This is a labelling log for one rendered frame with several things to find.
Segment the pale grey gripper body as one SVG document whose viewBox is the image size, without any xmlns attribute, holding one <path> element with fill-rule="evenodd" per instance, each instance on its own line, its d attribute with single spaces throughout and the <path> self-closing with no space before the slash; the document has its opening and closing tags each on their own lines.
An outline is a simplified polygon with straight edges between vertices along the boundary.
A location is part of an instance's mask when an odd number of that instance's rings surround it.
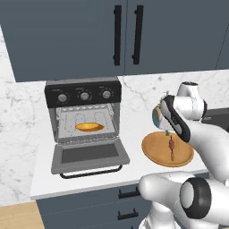
<svg viewBox="0 0 229 229">
<path fill-rule="evenodd" d="M 160 130 L 166 130 L 166 120 L 161 114 L 161 110 L 158 106 L 155 106 L 152 111 L 153 124 Z"/>
</svg>

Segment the kebab skewer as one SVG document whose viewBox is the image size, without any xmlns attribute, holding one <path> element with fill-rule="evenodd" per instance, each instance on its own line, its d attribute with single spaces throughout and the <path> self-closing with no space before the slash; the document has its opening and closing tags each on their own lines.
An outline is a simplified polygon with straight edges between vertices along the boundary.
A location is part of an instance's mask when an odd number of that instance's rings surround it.
<svg viewBox="0 0 229 229">
<path fill-rule="evenodd" d="M 171 160 L 174 161 L 174 140 L 172 138 L 172 135 L 170 136 L 169 140 L 169 148 L 171 149 Z"/>
</svg>

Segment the golden baguette bread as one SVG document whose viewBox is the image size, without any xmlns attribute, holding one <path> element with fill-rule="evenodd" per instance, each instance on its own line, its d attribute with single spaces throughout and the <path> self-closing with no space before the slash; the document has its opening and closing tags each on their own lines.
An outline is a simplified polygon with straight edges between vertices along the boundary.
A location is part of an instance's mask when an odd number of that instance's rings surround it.
<svg viewBox="0 0 229 229">
<path fill-rule="evenodd" d="M 100 123 L 79 123 L 75 126 L 79 131 L 99 131 L 104 128 Z"/>
</svg>

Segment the metal toaster oven rack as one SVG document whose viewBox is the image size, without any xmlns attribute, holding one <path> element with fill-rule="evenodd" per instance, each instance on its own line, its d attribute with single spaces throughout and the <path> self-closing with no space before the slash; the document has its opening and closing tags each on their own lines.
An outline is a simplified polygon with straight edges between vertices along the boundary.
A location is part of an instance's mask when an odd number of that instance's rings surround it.
<svg viewBox="0 0 229 229">
<path fill-rule="evenodd" d="M 109 133 L 99 133 L 99 134 L 90 134 L 84 136 L 72 136 L 66 138 L 59 138 L 58 143 L 66 144 L 70 142 L 90 142 L 90 141 L 97 141 L 97 140 L 112 140 L 118 137 L 116 132 L 109 132 Z"/>
</svg>

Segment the grey toaster oven door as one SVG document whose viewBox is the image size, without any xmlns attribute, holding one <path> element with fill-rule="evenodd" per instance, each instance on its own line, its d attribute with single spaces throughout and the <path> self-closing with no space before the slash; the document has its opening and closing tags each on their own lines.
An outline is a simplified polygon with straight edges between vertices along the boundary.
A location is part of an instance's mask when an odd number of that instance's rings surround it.
<svg viewBox="0 0 229 229">
<path fill-rule="evenodd" d="M 122 142 L 108 140 L 73 145 L 55 145 L 52 174 L 128 165 L 130 159 Z"/>
</svg>

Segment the grey and black toaster oven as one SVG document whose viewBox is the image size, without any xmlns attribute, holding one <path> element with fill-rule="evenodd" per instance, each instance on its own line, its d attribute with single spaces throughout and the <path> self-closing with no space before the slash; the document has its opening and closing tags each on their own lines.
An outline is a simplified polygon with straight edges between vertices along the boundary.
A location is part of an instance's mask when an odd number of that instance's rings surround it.
<svg viewBox="0 0 229 229">
<path fill-rule="evenodd" d="M 105 90 L 111 92 L 110 98 L 103 98 Z M 81 99 L 82 92 L 89 93 L 88 100 Z M 60 94 L 67 96 L 65 102 L 58 100 Z M 117 77 L 48 81 L 45 96 L 54 140 L 58 145 L 89 143 L 58 143 L 59 138 L 72 136 L 116 132 L 119 137 L 122 85 Z M 104 128 L 99 131 L 79 131 L 75 128 L 79 123 L 100 123 Z"/>
</svg>

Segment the dark grey cupboard door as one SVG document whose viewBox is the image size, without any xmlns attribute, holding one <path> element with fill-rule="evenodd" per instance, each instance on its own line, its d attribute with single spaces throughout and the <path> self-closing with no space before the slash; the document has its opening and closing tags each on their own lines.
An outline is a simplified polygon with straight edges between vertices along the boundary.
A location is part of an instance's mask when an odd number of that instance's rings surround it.
<svg viewBox="0 0 229 229">
<path fill-rule="evenodd" d="M 122 7 L 115 66 L 116 5 Z M 0 0 L 0 27 L 15 80 L 124 74 L 127 0 Z"/>
<path fill-rule="evenodd" d="M 132 55 L 135 10 L 143 5 L 140 63 Z M 128 0 L 125 73 L 214 70 L 228 21 L 229 0 Z"/>
<path fill-rule="evenodd" d="M 216 62 L 217 70 L 228 70 L 229 69 L 229 6 L 227 7 L 228 12 L 228 21 L 227 27 L 225 30 L 225 36 L 223 39 L 223 43 L 219 52 L 219 56 Z"/>
</svg>

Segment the round wooden plate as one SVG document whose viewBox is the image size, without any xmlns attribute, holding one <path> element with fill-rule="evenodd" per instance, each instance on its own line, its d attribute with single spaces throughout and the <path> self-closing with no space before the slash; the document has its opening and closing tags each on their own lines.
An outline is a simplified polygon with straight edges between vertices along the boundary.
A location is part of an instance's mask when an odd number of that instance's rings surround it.
<svg viewBox="0 0 229 229">
<path fill-rule="evenodd" d="M 171 149 L 169 148 L 171 135 L 174 140 L 174 161 L 171 160 Z M 193 148 L 175 133 L 170 132 L 170 136 L 166 136 L 165 131 L 150 133 L 141 143 L 143 153 L 151 161 L 162 166 L 180 167 L 189 164 L 193 159 Z"/>
</svg>

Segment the black hob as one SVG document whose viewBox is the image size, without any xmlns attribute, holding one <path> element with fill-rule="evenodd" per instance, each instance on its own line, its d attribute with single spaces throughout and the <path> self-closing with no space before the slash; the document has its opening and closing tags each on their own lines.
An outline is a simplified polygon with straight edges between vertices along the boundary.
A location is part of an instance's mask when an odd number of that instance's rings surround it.
<svg viewBox="0 0 229 229">
<path fill-rule="evenodd" d="M 229 132 L 229 108 L 209 109 L 202 122 L 219 126 Z"/>
</svg>

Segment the dark grey drawer front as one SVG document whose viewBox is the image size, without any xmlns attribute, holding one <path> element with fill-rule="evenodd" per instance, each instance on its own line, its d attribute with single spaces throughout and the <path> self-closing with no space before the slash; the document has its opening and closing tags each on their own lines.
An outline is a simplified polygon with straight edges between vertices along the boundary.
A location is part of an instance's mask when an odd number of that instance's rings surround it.
<svg viewBox="0 0 229 229">
<path fill-rule="evenodd" d="M 118 211 L 122 215 L 133 209 L 137 217 L 118 220 Z M 106 205 L 52 216 L 42 216 L 45 229 L 138 229 L 141 220 L 148 214 L 140 203 Z"/>
<path fill-rule="evenodd" d="M 87 191 L 59 197 L 47 199 L 38 199 L 37 205 L 40 215 L 52 216 L 62 213 L 69 213 L 75 210 L 82 210 L 93 207 L 102 207 L 108 204 L 118 204 L 123 202 L 133 202 L 138 200 L 140 205 L 146 210 L 149 210 L 150 202 L 144 200 L 140 195 L 127 199 L 119 199 L 119 190 L 124 192 L 135 191 L 137 184 L 114 187 L 109 189 Z"/>
</svg>

